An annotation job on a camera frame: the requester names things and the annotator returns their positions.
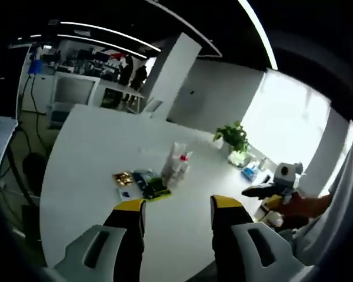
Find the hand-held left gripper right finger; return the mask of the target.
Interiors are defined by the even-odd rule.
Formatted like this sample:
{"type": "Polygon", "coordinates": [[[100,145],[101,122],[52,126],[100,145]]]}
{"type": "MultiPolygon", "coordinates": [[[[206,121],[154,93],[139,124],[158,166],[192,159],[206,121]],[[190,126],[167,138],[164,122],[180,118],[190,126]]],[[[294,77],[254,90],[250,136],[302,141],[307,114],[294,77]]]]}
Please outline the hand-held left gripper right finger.
{"type": "Polygon", "coordinates": [[[218,281],[291,281],[305,268],[283,237],[234,198],[211,196],[211,226],[218,281]]]}

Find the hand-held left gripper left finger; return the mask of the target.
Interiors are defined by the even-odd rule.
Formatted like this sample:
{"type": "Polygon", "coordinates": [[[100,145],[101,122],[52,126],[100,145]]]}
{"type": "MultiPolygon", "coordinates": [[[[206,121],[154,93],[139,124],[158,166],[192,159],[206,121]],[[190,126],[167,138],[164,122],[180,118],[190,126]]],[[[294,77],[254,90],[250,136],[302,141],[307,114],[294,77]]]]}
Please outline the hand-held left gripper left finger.
{"type": "Polygon", "coordinates": [[[139,281],[145,248],[146,201],[124,201],[65,249],[56,266],[64,281],[139,281]]]}

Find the person's right hand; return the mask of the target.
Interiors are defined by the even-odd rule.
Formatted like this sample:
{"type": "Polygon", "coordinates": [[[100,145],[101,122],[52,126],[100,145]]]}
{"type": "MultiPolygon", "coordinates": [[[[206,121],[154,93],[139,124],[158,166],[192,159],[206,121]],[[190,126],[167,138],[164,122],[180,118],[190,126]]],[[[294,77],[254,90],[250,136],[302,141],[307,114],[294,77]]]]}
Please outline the person's right hand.
{"type": "Polygon", "coordinates": [[[278,206],[277,212],[283,216],[309,217],[308,205],[308,200],[298,192],[295,192],[291,195],[291,199],[287,204],[278,206]]]}

